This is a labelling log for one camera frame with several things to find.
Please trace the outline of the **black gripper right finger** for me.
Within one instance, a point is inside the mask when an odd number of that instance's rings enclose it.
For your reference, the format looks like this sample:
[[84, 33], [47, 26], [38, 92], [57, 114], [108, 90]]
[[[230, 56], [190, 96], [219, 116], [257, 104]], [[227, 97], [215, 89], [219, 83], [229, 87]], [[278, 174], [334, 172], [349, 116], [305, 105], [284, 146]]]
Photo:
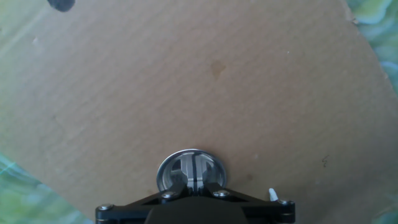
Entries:
[[199, 189], [199, 196], [234, 205], [243, 211], [248, 219], [263, 218], [266, 223], [295, 223], [295, 202], [282, 200], [274, 188], [268, 189], [269, 200], [261, 200], [217, 183], [204, 184]]

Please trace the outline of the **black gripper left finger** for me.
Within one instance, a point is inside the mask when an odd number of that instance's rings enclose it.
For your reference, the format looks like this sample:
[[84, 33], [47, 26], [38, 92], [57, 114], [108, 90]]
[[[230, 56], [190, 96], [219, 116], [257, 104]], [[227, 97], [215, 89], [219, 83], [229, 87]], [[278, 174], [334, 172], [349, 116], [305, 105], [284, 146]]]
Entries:
[[193, 189], [184, 184], [173, 184], [171, 188], [152, 194], [127, 205], [104, 203], [95, 210], [96, 224], [145, 223], [151, 210], [174, 200], [193, 196]]

